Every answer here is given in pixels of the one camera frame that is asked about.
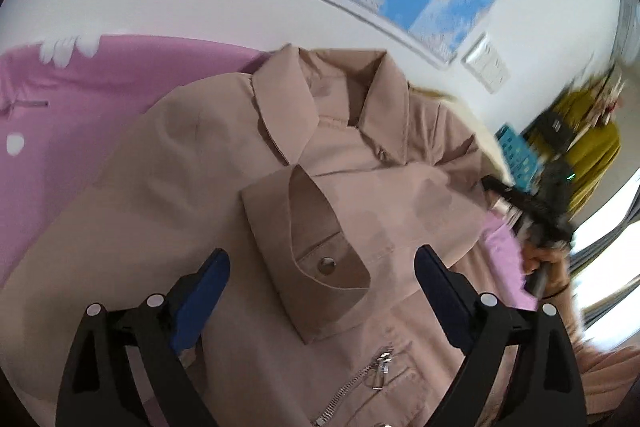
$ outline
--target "zipper pull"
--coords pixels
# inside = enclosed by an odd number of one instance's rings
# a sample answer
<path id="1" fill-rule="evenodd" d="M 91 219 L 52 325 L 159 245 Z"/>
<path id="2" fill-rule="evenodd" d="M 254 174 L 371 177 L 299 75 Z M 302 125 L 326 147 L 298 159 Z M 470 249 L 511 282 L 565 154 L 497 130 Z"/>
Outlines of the zipper pull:
<path id="1" fill-rule="evenodd" d="M 386 385 L 386 375 L 389 373 L 389 363 L 393 359 L 394 355 L 389 351 L 383 351 L 376 359 L 376 376 L 373 380 L 372 389 L 380 391 Z"/>

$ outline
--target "jacket pocket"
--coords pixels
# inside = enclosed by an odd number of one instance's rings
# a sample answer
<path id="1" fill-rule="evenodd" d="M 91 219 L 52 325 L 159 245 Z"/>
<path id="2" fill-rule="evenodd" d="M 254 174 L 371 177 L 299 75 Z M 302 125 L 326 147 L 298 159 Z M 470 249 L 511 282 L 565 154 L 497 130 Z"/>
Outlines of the jacket pocket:
<path id="1" fill-rule="evenodd" d="M 292 166 L 245 188 L 242 202 L 302 339 L 311 343 L 335 333 L 336 323 L 369 290 L 371 278 L 322 191 L 300 166 Z"/>
<path id="2" fill-rule="evenodd" d="M 406 353 L 386 347 L 336 390 L 313 427 L 406 427 L 424 407 L 426 383 Z"/>

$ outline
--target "hand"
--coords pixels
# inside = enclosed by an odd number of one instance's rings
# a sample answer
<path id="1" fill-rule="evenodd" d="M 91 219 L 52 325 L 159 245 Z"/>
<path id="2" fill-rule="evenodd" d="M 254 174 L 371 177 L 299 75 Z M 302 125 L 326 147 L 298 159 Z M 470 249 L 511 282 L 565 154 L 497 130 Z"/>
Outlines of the hand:
<path id="1" fill-rule="evenodd" d="M 544 295 L 553 295 L 571 280 L 569 274 L 568 248 L 537 248 L 530 241 L 522 246 L 522 270 L 530 275 L 540 267 L 540 263 L 551 263 Z"/>

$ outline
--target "pink fabric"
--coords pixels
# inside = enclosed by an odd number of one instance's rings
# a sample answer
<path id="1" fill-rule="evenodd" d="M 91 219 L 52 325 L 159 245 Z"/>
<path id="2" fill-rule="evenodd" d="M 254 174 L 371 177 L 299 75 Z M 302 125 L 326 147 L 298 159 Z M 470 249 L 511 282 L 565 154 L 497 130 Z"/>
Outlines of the pink fabric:
<path id="1" fill-rule="evenodd" d="M 520 244 L 501 217 L 488 212 L 481 233 L 494 276 L 510 298 L 506 304 L 522 310 L 535 310 L 538 300 L 524 291 L 524 272 Z"/>
<path id="2" fill-rule="evenodd" d="M 96 177 L 124 128 L 177 86 L 233 71 L 252 73 L 256 50 L 151 36 L 105 36 L 97 54 L 76 49 L 66 68 L 40 61 L 40 46 L 0 57 L 1 138 L 24 136 L 10 156 L 0 150 L 0 287 L 28 246 Z M 47 100 L 19 107 L 15 100 Z"/>

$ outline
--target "mustard yellow garment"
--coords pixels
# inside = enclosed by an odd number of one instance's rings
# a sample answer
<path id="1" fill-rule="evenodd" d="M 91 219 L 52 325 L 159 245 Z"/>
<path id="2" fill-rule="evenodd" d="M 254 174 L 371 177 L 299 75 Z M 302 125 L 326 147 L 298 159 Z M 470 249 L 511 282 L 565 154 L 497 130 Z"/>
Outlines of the mustard yellow garment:
<path id="1" fill-rule="evenodd" d="M 564 123 L 578 132 L 593 105 L 593 95 L 589 89 L 572 91 L 564 95 L 554 107 L 562 115 Z M 539 133 L 533 133 L 530 143 L 543 156 L 553 156 Z M 589 200 L 600 183 L 603 174 L 620 152 L 618 126 L 609 121 L 605 126 L 590 128 L 566 154 L 566 160 L 574 167 L 574 195 L 570 213 L 574 215 Z"/>

